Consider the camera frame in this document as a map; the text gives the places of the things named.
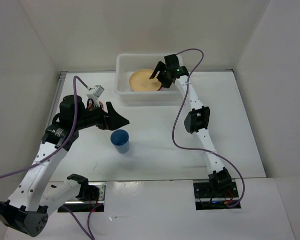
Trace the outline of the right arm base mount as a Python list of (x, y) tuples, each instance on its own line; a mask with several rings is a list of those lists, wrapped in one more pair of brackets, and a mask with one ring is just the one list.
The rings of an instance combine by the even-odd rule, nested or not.
[(239, 193), (234, 180), (230, 187), (221, 191), (213, 191), (208, 180), (194, 181), (193, 189), (197, 211), (241, 208), (240, 203), (232, 207), (239, 200)]

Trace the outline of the pink plastic plate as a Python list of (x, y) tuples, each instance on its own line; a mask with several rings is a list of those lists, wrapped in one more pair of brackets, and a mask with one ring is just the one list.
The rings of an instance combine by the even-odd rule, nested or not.
[(163, 87), (162, 86), (131, 86), (130, 90), (133, 92), (161, 92), (163, 91)]

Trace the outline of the red plastic cup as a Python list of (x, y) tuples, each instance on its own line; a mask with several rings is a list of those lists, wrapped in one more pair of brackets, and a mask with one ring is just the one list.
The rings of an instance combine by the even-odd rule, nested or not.
[[(100, 108), (102, 109), (102, 110), (104, 110), (104, 104), (100, 101), (99, 102), (99, 104), (100, 104)], [(88, 103), (87, 103), (87, 109), (89, 110), (89, 111), (91, 111), (91, 110), (93, 110), (93, 109), (95, 109), (96, 107), (93, 105), (93, 103), (91, 102), (91, 101), (88, 101)]]

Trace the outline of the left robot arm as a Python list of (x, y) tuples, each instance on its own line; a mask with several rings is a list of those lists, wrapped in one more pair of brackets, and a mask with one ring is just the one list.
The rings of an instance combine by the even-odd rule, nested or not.
[(14, 230), (31, 237), (39, 235), (49, 216), (71, 199), (99, 199), (99, 188), (78, 174), (69, 175), (59, 186), (49, 186), (49, 180), (59, 163), (69, 152), (79, 131), (89, 127), (117, 130), (130, 122), (119, 115), (111, 102), (104, 111), (100, 105), (86, 107), (80, 96), (63, 98), (52, 124), (47, 127), (36, 159), (17, 189), (6, 201), (0, 201), (0, 220)]

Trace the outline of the yellow plastic plate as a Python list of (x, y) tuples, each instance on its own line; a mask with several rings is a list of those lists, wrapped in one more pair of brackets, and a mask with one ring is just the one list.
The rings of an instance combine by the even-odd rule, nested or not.
[(162, 83), (157, 78), (150, 79), (153, 70), (140, 69), (132, 73), (129, 87), (134, 92), (156, 92), (162, 89)]

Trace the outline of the blue plastic cup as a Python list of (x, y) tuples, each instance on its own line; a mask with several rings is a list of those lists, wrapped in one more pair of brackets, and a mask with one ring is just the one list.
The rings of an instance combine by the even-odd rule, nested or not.
[(125, 154), (129, 151), (129, 134), (125, 130), (118, 129), (112, 132), (110, 141), (120, 154)]

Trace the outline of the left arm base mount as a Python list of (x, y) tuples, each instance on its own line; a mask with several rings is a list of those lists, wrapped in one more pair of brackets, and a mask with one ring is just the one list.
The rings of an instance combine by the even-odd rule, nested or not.
[(104, 211), (104, 201), (105, 201), (105, 192), (106, 192), (106, 183), (105, 182), (91, 182), (89, 185), (94, 186), (98, 189), (98, 192), (92, 192), (83, 200), (80, 200), (76, 197), (68, 200), (64, 203), (64, 206), (67, 207), (70, 211), (74, 213), (88, 213), (94, 207), (96, 207), (93, 212), (103, 212)]

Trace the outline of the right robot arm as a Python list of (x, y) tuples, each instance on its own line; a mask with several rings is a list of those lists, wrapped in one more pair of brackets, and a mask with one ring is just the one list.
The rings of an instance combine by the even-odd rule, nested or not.
[(180, 65), (176, 54), (166, 55), (164, 62), (158, 62), (150, 78), (157, 78), (163, 88), (168, 89), (175, 85), (180, 91), (183, 97), (181, 106), (187, 105), (190, 108), (184, 120), (185, 130), (199, 140), (207, 153), (209, 191), (215, 197), (221, 196), (230, 188), (232, 179), (220, 157), (215, 155), (215, 147), (208, 130), (210, 108), (196, 94), (187, 68)]

